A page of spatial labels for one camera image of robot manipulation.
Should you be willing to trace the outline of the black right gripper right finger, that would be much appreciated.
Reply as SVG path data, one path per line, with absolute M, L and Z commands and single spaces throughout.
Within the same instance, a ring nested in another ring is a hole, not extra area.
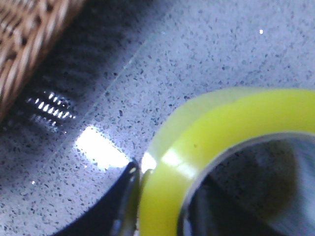
M 219 155 L 183 205 L 186 236 L 312 236 L 315 140 L 263 137 Z

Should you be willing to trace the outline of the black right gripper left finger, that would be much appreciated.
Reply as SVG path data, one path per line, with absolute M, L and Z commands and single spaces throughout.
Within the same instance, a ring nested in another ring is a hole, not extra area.
M 140 196 L 138 163 L 129 162 L 105 195 L 56 236 L 132 236 Z

